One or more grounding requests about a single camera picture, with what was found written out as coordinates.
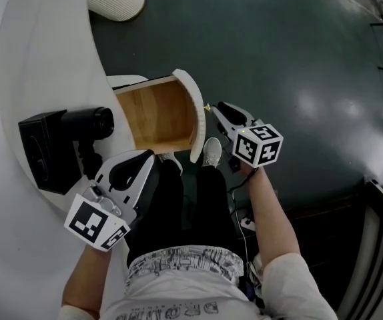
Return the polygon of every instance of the graphic t-shirt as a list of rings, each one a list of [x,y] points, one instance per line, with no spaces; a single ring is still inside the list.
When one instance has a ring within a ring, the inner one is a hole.
[[[238,289],[242,260],[232,252],[182,246],[135,259],[123,299],[102,320],[337,319],[321,296],[299,254],[274,259],[263,273],[261,311]],[[64,306],[59,320],[92,320],[81,309]]]

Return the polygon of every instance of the dark green floor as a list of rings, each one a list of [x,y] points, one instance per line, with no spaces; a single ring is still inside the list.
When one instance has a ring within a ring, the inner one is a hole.
[[[349,0],[146,0],[126,23],[91,13],[107,75],[154,78],[186,70],[205,103],[227,101],[283,136],[266,168],[283,206],[317,201],[383,177],[383,30]],[[207,119],[207,136],[221,135]],[[178,155],[195,199],[197,165]],[[227,163],[228,187],[242,180]],[[145,209],[152,175],[139,204]],[[237,194],[246,204],[245,191]]]

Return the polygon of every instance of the white shirt sleeve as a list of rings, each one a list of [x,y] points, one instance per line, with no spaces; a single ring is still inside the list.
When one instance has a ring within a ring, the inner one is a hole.
[[[94,320],[94,318],[80,308],[62,306],[59,310],[58,320]]]
[[[297,253],[280,256],[263,272],[262,297],[266,313],[288,320],[337,320],[320,294],[303,257]]]

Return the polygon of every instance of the white sneaker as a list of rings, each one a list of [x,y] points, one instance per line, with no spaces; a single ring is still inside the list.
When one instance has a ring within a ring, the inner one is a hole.
[[[165,160],[172,160],[174,163],[177,164],[177,166],[181,172],[179,175],[183,174],[183,167],[181,166],[181,163],[179,163],[179,161],[177,160],[177,158],[175,157],[173,152],[161,153],[161,154],[157,154],[157,156],[159,157],[161,162],[164,162]]]
[[[222,147],[220,140],[216,137],[210,137],[206,140],[204,145],[204,162],[202,167],[205,166],[214,166],[217,167],[218,161],[221,158]]]

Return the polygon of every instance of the white curved table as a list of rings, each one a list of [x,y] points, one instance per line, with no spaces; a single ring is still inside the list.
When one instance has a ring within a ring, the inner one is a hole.
[[[112,77],[119,85],[122,78]],[[127,84],[143,81],[129,76]],[[113,135],[95,142],[103,160],[134,149],[125,115],[99,60],[86,0],[9,0],[0,27],[0,115],[19,164],[35,184],[25,156],[18,122],[45,111],[104,106],[113,112]],[[66,195],[39,190],[68,211],[82,177]]]

